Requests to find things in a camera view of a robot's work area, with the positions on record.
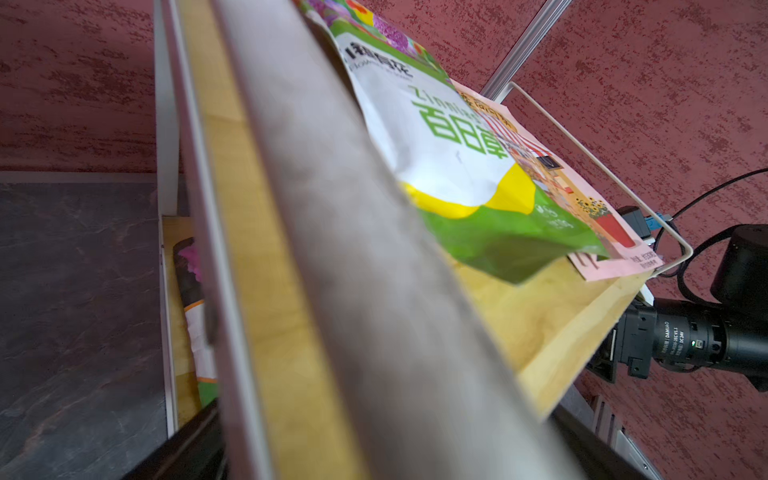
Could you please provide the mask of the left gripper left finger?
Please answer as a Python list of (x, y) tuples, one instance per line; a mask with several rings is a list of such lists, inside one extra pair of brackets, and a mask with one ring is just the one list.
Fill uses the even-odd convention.
[(123, 479), (224, 479), (225, 449), (213, 400)]

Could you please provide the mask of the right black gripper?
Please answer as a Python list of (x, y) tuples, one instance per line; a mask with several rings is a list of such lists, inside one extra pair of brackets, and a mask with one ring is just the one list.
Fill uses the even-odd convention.
[(647, 379), (657, 318), (652, 306), (633, 300), (587, 363), (587, 370), (606, 382), (615, 383), (618, 367), (624, 364), (629, 376)]

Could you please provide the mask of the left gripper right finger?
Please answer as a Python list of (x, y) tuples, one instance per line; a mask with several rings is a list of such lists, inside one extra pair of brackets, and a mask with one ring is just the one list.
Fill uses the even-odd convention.
[(550, 416), (587, 479), (653, 479), (654, 469), (626, 435), (621, 419), (607, 404), (589, 425), (562, 405)]

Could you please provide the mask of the pink shop picture seed bag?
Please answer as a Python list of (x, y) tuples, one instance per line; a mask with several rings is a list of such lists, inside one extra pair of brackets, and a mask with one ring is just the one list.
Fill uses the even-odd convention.
[(606, 259), (573, 253), (570, 260), (587, 281), (606, 280), (653, 271), (661, 258), (619, 213), (576, 170), (526, 130), (506, 106), (468, 87), (453, 86), (491, 131), (521, 157), (520, 163), (549, 198), (589, 226), (608, 252)]

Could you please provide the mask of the white frame wooden shelf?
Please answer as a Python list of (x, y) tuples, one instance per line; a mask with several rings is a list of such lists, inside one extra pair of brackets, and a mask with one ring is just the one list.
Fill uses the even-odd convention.
[(587, 479), (550, 421), (645, 283), (445, 256), (290, 1), (155, 5), (232, 479)]

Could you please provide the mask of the green white zinnias seed bag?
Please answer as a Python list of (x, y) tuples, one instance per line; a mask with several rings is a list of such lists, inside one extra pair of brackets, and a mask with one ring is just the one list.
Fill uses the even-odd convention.
[(328, 36), (367, 130), (427, 229), (455, 260), (520, 283), (572, 254), (605, 256), (598, 235), (524, 170), (420, 44), (355, 1), (302, 1)]

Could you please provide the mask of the green rose impatiens seed bag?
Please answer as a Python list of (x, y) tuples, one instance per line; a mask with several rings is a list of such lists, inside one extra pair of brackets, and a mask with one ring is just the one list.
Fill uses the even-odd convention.
[(207, 407), (218, 397), (218, 375), (214, 350), (206, 333), (206, 307), (195, 239), (189, 237), (176, 243), (172, 253), (193, 357), (198, 395), (201, 406)]

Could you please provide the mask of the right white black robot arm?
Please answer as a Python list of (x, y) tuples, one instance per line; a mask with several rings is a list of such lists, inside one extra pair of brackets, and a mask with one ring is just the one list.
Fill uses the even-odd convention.
[(759, 392), (767, 390), (767, 227), (730, 227), (697, 247), (727, 242), (706, 301), (687, 286), (688, 262), (677, 285), (682, 299), (634, 300), (587, 364), (613, 383), (619, 366), (645, 379), (653, 363), (690, 374), (715, 369), (744, 376)]

